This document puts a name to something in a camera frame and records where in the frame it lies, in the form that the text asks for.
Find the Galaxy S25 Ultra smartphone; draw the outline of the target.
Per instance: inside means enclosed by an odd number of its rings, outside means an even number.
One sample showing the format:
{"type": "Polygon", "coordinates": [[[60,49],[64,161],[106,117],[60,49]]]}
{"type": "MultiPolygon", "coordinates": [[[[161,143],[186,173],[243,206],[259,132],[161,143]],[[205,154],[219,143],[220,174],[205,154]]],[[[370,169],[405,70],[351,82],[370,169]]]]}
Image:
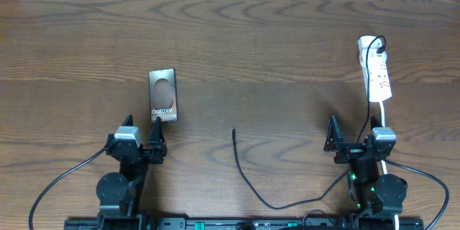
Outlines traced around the Galaxy S25 Ultra smartphone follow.
{"type": "Polygon", "coordinates": [[[149,79],[149,107],[151,122],[157,117],[162,122],[178,120],[176,72],[174,68],[152,70],[149,79]]]}

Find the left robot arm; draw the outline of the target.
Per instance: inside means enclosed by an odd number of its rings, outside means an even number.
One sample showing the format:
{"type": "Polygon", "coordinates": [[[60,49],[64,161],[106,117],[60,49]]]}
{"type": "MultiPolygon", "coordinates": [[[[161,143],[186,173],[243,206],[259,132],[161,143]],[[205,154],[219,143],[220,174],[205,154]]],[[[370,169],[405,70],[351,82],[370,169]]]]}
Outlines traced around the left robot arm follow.
{"type": "Polygon", "coordinates": [[[107,137],[103,151],[119,162],[119,171],[104,175],[96,186],[100,200],[97,229],[156,229],[147,213],[139,211],[139,202],[150,165],[162,164],[167,146],[162,120],[157,117],[144,147],[139,129],[129,115],[115,133],[107,137]]]}

